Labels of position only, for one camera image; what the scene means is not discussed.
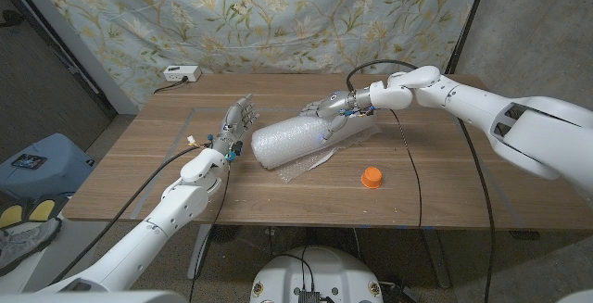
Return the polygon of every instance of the wooden table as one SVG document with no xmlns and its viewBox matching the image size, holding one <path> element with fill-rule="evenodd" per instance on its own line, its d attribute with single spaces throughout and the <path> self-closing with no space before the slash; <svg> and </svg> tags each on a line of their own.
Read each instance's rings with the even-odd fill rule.
<svg viewBox="0 0 593 303">
<path fill-rule="evenodd" d="M 483 87 L 473 76 L 452 79 Z M 344 75 L 203 75 L 198 82 L 155 95 L 111 148 L 64 209 L 73 220 L 110 220 L 152 171 L 188 147 L 192 134 L 206 142 L 216 134 L 227 108 L 252 93 L 260 119 L 250 130 L 294 117 L 307 103 L 345 89 Z M 357 75 L 355 87 L 386 79 Z M 456 120 L 444 110 L 413 104 L 397 112 L 422 186 L 424 228 L 484 229 L 486 203 L 470 149 Z M 378 113 L 377 133 L 339 150 L 329 161 L 290 183 L 264 169 L 250 148 L 233 163 L 220 224 L 318 225 L 413 228 L 420 202 L 416 176 L 397 122 Z M 564 180 L 546 181 L 515 169 L 499 158 L 486 137 L 468 130 L 484 163 L 497 229 L 591 230 L 593 212 Z M 172 162 L 122 216 L 141 220 L 162 191 L 179 177 L 189 153 Z M 379 168 L 383 185 L 371 190 L 360 182 L 363 171 Z M 211 222 L 222 189 L 196 220 Z"/>
</svg>

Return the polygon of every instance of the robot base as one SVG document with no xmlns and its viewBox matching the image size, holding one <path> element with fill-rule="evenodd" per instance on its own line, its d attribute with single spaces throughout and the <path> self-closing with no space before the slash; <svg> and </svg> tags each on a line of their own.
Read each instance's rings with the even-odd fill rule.
<svg viewBox="0 0 593 303">
<path fill-rule="evenodd" d="M 304 247 L 285 254 L 301 258 Z M 251 303 L 261 302 L 365 302 L 382 303 L 376 276 L 348 253 L 327 246 L 308 246 L 304 260 L 313 273 L 314 291 L 307 265 L 299 259 L 278 256 L 259 271 L 251 288 Z M 305 288 L 303 292 L 303 270 Z"/>
</svg>

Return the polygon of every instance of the floral curtain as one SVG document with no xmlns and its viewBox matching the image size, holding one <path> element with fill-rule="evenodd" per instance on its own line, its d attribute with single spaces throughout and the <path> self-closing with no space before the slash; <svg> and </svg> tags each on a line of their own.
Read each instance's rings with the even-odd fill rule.
<svg viewBox="0 0 593 303">
<path fill-rule="evenodd" d="M 52 0 L 142 108 L 173 64 L 204 72 L 444 68 L 473 0 Z M 377 65 L 367 72 L 393 72 Z"/>
</svg>

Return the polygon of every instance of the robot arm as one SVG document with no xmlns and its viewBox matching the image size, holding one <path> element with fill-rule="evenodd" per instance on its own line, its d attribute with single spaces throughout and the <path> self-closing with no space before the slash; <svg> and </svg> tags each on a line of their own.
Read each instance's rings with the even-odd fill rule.
<svg viewBox="0 0 593 303">
<path fill-rule="evenodd" d="M 593 193 L 593 112 L 558 99 L 507 98 L 455 82 L 426 66 L 389 76 L 386 87 L 379 81 L 330 95 L 301 114 L 331 118 L 348 111 L 402 109 L 410 105 L 412 91 L 418 104 L 442 108 L 481 130 L 494 151 L 513 165 L 546 179 L 562 176 Z"/>
<path fill-rule="evenodd" d="M 249 104 L 252 95 L 229 108 L 210 148 L 185 164 L 181 178 L 162 194 L 155 209 L 106 255 L 88 269 L 50 285 L 40 293 L 112 292 L 129 289 L 165 243 L 208 205 L 221 186 L 219 175 L 241 154 L 241 139 L 259 117 Z"/>
</svg>

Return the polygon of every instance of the wall outlet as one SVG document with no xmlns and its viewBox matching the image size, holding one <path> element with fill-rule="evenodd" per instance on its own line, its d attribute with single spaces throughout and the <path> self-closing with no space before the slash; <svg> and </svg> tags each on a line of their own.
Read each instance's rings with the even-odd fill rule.
<svg viewBox="0 0 593 303">
<path fill-rule="evenodd" d="M 198 66 L 168 66 L 163 73 L 169 82 L 179 82 L 183 76 L 187 76 L 188 82 L 195 82 L 200 78 L 202 70 Z"/>
</svg>

